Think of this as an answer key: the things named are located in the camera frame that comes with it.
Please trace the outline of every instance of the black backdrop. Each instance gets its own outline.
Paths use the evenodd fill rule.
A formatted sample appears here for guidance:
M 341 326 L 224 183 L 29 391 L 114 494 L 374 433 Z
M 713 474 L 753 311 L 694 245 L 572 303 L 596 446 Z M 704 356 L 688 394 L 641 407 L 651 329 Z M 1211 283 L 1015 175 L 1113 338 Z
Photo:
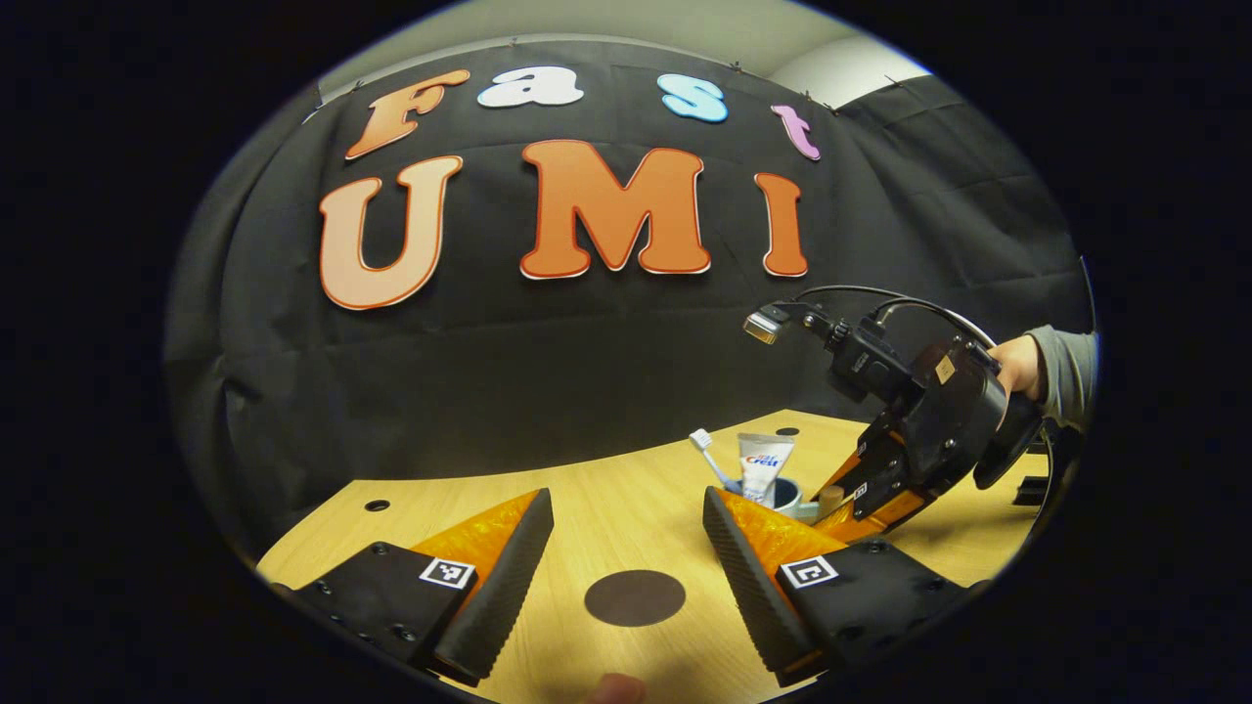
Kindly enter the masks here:
M 438 700 L 283 608 L 237 559 L 185 471 L 158 372 L 175 249 L 214 174 L 287 95 L 310 96 L 312 76 L 416 19 L 412 4 L 14 9 L 29 59 L 16 256 L 74 277 L 11 308 L 19 696 Z M 1231 174 L 1252 106 L 1247 18 L 1166 3 L 834 9 L 977 96 L 1030 154 L 1089 258 L 1107 355 L 1082 471 L 1047 530 L 968 614 L 809 700 L 1246 699 L 1239 534 L 1224 519 L 1246 466 L 1227 308 L 1246 278 Z
M 577 73 L 568 105 L 485 109 L 505 71 Z M 369 104 L 457 69 L 418 129 L 352 162 Z M 720 124 L 661 104 L 656 78 L 710 80 Z M 192 225 L 168 322 L 167 370 L 188 461 L 222 521 L 258 557 L 353 479 L 473 476 L 553 466 L 680 440 L 791 407 L 856 420 L 876 412 L 825 385 L 820 346 L 774 347 L 741 331 L 757 306 L 804 288 L 854 283 L 933 299 L 1007 339 L 1050 322 L 1089 331 L 1087 286 L 1059 209 L 1027 159 L 939 79 L 893 85 L 838 114 L 727 65 L 618 43 L 553 41 L 438 59 L 313 108 L 280 113 L 223 174 Z M 810 125 L 819 162 L 799 154 L 770 105 Z M 581 277 L 518 271 L 535 246 L 538 179 L 522 149 L 591 143 L 620 183 L 645 154 L 704 162 L 701 241 L 712 263 L 656 276 L 598 257 Z M 464 159 L 444 195 L 433 278 L 389 307 L 348 311 L 323 293 L 318 257 L 327 193 L 381 178 L 362 256 L 403 246 L 401 169 Z M 765 199 L 752 177 L 795 182 L 809 273 L 774 277 Z M 593 252 L 582 224 L 580 243 Z M 637 253 L 647 227 L 635 244 Z M 876 298 L 829 298 L 863 314 Z M 924 312 L 893 317 L 911 357 L 950 329 Z

